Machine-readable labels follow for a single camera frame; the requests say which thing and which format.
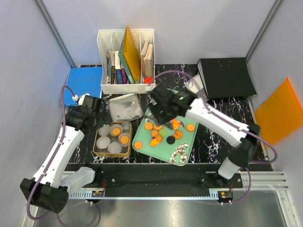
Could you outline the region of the round dotted orange biscuit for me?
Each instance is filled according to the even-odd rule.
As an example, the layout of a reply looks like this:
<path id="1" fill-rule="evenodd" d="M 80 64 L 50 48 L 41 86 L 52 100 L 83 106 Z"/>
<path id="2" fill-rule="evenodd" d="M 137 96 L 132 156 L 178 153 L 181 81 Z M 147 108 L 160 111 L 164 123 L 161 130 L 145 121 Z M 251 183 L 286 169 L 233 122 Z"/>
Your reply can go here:
<path id="1" fill-rule="evenodd" d="M 187 129 L 187 131 L 192 132 L 195 130 L 195 126 L 193 124 L 189 123 L 186 125 L 186 129 Z"/>

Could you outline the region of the bear print tin lid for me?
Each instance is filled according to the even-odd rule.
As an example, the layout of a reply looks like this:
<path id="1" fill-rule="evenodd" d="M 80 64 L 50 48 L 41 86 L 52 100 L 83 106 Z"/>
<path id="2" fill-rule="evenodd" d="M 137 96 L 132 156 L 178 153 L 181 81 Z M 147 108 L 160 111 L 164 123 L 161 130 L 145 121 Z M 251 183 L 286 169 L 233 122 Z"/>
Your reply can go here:
<path id="1" fill-rule="evenodd" d="M 143 117 L 137 94 L 132 93 L 112 98 L 107 104 L 114 122 L 129 122 Z"/>

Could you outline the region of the black sandwich cookie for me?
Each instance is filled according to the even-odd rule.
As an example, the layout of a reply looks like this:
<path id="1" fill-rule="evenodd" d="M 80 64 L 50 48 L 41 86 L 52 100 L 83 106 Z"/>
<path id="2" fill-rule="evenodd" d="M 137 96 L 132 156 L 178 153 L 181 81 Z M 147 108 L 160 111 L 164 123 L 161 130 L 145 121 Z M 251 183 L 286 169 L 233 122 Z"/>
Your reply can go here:
<path id="1" fill-rule="evenodd" d="M 175 137 L 174 136 L 168 136 L 167 139 L 166 139 L 166 142 L 170 145 L 174 144 L 175 143 Z"/>

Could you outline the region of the orange biscuit top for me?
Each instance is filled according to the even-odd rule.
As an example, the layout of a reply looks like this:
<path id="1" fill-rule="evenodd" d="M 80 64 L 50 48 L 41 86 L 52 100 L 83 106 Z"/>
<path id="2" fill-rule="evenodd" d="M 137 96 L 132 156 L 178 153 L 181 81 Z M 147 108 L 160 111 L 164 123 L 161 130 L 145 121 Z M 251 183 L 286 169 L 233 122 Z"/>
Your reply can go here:
<path id="1" fill-rule="evenodd" d="M 129 137 L 127 135 L 122 135 L 121 138 L 120 138 L 120 142 L 122 144 L 128 144 L 129 142 Z"/>

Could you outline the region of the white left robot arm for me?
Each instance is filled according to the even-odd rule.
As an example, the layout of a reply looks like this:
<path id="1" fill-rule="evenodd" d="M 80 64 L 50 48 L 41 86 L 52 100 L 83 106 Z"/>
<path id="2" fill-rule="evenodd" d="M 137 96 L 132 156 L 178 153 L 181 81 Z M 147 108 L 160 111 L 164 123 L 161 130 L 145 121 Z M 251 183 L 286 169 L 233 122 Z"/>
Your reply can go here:
<path id="1" fill-rule="evenodd" d="M 78 99 L 78 106 L 63 117 L 59 136 L 44 163 L 30 179 L 21 181 L 20 189 L 27 199 L 27 206 L 59 213 L 70 195 L 85 185 L 98 187 L 102 183 L 101 169 L 93 164 L 84 164 L 63 178 L 62 175 L 76 147 L 85 133 L 110 122 L 106 103 L 87 94 Z"/>

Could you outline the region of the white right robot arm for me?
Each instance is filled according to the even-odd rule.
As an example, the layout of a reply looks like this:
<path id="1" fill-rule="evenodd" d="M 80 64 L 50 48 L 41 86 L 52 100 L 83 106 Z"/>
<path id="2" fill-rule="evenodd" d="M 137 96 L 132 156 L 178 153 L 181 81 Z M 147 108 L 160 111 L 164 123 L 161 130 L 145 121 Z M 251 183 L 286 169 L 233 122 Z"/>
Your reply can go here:
<path id="1" fill-rule="evenodd" d="M 233 147 L 215 175 L 219 187 L 228 186 L 238 170 L 248 167 L 258 147 L 260 127 L 257 124 L 236 121 L 187 89 L 173 92 L 158 84 L 150 88 L 148 94 L 151 96 L 149 109 L 156 123 L 163 125 L 182 116 L 215 132 Z"/>

